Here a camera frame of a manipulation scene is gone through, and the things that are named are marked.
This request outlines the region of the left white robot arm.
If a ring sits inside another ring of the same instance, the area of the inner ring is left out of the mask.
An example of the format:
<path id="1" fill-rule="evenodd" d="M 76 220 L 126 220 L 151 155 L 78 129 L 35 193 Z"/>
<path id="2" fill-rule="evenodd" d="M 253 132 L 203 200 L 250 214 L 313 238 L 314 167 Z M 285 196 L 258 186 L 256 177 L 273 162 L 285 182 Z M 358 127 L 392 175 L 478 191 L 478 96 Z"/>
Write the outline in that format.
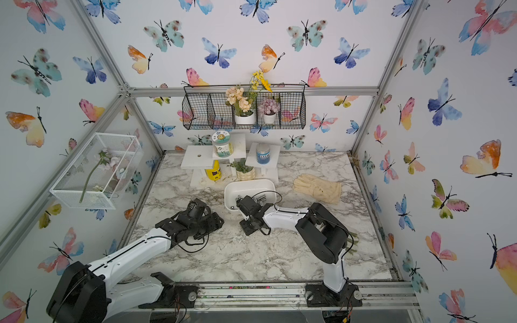
<path id="1" fill-rule="evenodd" d="M 173 280 L 157 272 L 135 283 L 121 280 L 150 259 L 178 247 L 189 238 L 206 245 L 210 234 L 224 220 L 199 199 L 184 211 L 157 223 L 153 229 L 127 246 L 87 265 L 68 266 L 47 306 L 54 322 L 104 322 L 132 308 L 192 308 L 198 287 L 176 287 Z"/>

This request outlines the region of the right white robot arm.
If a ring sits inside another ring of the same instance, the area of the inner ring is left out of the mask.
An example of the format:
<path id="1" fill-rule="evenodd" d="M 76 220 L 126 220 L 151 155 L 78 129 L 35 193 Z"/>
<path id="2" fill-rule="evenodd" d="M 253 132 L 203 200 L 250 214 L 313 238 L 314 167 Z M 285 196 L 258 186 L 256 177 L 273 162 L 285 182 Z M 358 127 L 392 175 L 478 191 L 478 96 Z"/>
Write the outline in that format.
<path id="1" fill-rule="evenodd" d="M 267 236 L 273 230 L 298 233 L 323 263 L 323 285 L 333 293 L 341 293 L 346 287 L 345 256 L 354 246 L 354 237 L 324 205 L 289 209 L 273 203 L 262 205 L 253 196 L 244 196 L 237 198 L 236 208 L 244 217 L 240 226 L 246 235 L 259 231 Z"/>

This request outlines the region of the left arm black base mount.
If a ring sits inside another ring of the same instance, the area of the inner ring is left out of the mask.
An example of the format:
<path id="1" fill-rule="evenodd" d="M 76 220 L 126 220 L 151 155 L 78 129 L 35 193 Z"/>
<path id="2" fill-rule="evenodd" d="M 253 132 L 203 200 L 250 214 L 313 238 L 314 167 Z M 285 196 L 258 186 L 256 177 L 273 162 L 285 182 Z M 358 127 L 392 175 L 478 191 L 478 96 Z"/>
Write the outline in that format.
<path id="1" fill-rule="evenodd" d="M 186 309 L 195 307 L 198 296 L 198 285 L 177 285 L 164 273 L 152 273 L 150 277 L 160 282 L 162 290 L 157 300 L 147 302 L 138 306 L 140 309 L 172 308 L 173 306 L 184 306 Z"/>

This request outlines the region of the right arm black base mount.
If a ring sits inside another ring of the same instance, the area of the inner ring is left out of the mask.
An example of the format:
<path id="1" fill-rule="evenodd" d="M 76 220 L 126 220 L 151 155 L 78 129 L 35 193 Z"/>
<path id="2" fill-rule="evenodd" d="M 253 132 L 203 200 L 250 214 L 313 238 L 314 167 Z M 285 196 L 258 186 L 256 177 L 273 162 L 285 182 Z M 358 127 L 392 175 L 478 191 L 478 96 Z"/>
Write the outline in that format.
<path id="1" fill-rule="evenodd" d="M 323 283 L 307 284 L 305 286 L 305 299 L 309 308 L 325 307 L 362 307 L 362 294 L 357 285 L 349 281 L 345 282 L 340 292 L 333 292 Z"/>

